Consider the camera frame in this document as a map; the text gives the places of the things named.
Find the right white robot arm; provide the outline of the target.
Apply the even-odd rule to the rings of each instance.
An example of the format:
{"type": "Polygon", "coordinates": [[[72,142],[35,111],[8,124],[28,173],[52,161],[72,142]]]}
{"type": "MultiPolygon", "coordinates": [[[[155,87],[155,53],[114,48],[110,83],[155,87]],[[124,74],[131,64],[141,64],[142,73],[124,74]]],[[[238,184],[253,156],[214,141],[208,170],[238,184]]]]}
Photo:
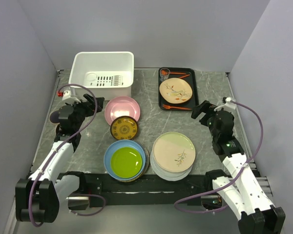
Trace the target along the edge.
{"type": "Polygon", "coordinates": [[[209,128],[212,146],[231,179],[223,170],[209,171],[205,175],[204,189],[218,193],[238,220],[242,234],[279,234],[286,218],[281,207],[276,207],[257,181],[244,149],[233,135],[236,102],[223,98],[216,106],[205,100],[192,110],[191,117],[204,116],[200,123],[209,128]]]}

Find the yellow patterned small plate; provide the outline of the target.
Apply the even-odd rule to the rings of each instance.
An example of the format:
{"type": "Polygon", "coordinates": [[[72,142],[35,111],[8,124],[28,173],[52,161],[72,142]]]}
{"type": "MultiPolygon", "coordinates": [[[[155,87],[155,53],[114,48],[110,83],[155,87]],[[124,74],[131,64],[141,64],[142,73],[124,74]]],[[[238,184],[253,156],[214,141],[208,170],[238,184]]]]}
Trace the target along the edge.
{"type": "Polygon", "coordinates": [[[110,133],[116,140],[132,140],[138,134],[137,121],[130,116],[121,116],[113,120],[110,133]]]}

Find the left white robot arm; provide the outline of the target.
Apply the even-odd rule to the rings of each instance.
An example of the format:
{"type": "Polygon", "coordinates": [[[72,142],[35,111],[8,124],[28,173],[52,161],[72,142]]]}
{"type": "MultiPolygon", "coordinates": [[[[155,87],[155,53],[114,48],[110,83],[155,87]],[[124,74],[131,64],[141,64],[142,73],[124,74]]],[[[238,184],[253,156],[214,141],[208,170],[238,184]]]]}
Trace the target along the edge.
{"type": "Polygon", "coordinates": [[[103,108],[104,98],[85,94],[85,101],[74,100],[50,115],[57,125],[52,148],[40,167],[27,179],[20,179],[15,187],[16,219],[35,226],[55,221],[60,203],[71,194],[81,196],[88,191],[84,173],[61,169],[73,156],[81,141],[82,124],[103,108]]]}

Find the cream green leaf plate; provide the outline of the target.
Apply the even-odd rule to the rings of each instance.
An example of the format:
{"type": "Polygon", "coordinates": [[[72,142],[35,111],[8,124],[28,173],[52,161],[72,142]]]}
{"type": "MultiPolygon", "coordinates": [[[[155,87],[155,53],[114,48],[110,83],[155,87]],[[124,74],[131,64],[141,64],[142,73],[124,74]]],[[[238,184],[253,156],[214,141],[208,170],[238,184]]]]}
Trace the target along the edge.
{"type": "Polygon", "coordinates": [[[192,141],[182,133],[161,134],[153,143],[153,156],[164,170],[179,173],[190,168],[196,158],[192,141]]]}

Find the pink plastic plate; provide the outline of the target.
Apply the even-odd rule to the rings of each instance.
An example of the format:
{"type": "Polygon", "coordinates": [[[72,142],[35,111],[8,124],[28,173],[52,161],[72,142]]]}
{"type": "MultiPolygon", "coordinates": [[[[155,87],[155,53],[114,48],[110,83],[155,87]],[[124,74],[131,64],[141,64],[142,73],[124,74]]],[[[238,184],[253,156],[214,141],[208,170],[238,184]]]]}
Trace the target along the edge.
{"type": "Polygon", "coordinates": [[[105,120],[108,125],[122,116],[129,116],[138,121],[140,113],[140,106],[136,100],[131,97],[116,97],[110,100],[105,107],[105,120]]]}

